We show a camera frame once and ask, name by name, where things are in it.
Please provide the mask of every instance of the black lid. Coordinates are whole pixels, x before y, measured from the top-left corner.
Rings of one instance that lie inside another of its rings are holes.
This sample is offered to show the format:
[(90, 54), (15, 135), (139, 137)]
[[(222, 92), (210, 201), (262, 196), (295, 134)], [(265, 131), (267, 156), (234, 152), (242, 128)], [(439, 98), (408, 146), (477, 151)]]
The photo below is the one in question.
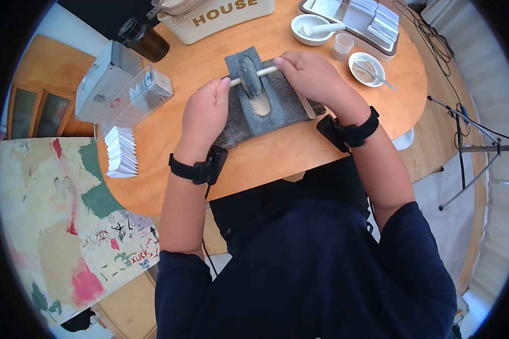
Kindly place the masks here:
[(138, 35), (139, 31), (141, 30), (142, 28), (138, 25), (138, 21), (136, 20), (136, 18), (132, 17), (128, 19), (128, 21), (125, 22), (124, 25), (122, 25), (119, 31), (119, 36), (127, 39), (132, 39), (135, 38), (136, 35)]

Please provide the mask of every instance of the white bowl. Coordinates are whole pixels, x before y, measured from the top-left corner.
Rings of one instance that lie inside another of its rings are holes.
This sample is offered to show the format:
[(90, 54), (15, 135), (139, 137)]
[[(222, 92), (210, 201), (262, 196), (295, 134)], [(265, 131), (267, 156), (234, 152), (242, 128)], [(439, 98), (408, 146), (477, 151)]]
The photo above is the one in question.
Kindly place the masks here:
[(318, 15), (303, 14), (292, 19), (290, 27), (292, 28), (294, 36), (302, 44), (306, 44), (308, 46), (320, 46), (327, 42), (332, 37), (332, 35), (334, 35), (335, 31), (327, 33), (318, 33), (312, 35), (311, 37), (306, 37), (299, 32), (299, 29), (302, 28), (303, 26), (325, 25), (329, 23), (330, 22), (328, 20)]
[(378, 78), (375, 78), (374, 82), (365, 83), (362, 80), (360, 80), (356, 76), (356, 74), (354, 74), (354, 72), (353, 72), (353, 63), (355, 61), (360, 61), (359, 59), (360, 59), (361, 56), (362, 57), (366, 57), (368, 59), (368, 61), (371, 62), (371, 64), (373, 65), (373, 68), (375, 68), (375, 74), (379, 75), (383, 79), (385, 78), (385, 70), (383, 69), (383, 65), (379, 62), (379, 60), (374, 58), (372, 55), (369, 55), (369, 54), (361, 52), (361, 51), (357, 51), (356, 53), (351, 54), (351, 56), (349, 57), (349, 69), (351, 70), (351, 73), (353, 74), (353, 77), (355, 79), (357, 79), (358, 82), (363, 84), (363, 85), (370, 86), (370, 87), (379, 87), (380, 85), (383, 84), (383, 82), (381, 80), (379, 80)]

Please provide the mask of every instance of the person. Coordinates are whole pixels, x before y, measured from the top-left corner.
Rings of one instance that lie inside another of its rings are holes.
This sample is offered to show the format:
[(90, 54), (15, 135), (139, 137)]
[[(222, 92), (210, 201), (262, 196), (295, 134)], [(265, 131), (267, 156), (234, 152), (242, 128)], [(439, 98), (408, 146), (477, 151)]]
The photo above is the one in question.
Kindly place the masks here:
[[(370, 116), (321, 55), (287, 51), (274, 63), (342, 126)], [(229, 78), (214, 79), (190, 97), (174, 159), (206, 161), (226, 124), (229, 89)], [(214, 281), (201, 249), (207, 185), (170, 173), (159, 229), (157, 337), (446, 338), (454, 283), (400, 155), (381, 125), (351, 151), (296, 183), (211, 201), (232, 255)], [(379, 243), (366, 230), (366, 196)]]

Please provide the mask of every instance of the white pestle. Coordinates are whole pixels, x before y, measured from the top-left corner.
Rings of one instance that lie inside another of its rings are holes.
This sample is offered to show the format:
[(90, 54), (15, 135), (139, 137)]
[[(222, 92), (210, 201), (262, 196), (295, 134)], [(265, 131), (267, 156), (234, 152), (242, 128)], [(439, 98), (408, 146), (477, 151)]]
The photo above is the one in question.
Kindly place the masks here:
[(299, 33), (306, 37), (312, 37), (313, 35), (318, 33), (339, 31), (340, 29), (345, 29), (344, 23), (329, 23), (325, 25), (303, 26), (302, 28), (299, 29)]

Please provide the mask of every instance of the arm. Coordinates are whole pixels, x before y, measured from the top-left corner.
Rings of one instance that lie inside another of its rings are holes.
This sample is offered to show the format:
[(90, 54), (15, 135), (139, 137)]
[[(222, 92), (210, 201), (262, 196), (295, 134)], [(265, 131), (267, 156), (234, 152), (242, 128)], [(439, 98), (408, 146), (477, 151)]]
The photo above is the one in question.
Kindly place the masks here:
[[(366, 101), (323, 56), (287, 51), (273, 61), (297, 92), (326, 105), (343, 126), (360, 126), (370, 116)], [(351, 151), (382, 231), (400, 207), (415, 201), (409, 173), (381, 125), (363, 146)]]
[[(230, 78), (213, 79), (194, 93), (185, 106), (181, 138), (174, 159), (193, 166), (205, 162), (211, 145), (228, 117)], [(202, 260), (207, 185), (170, 173), (162, 205), (160, 250), (196, 254)]]

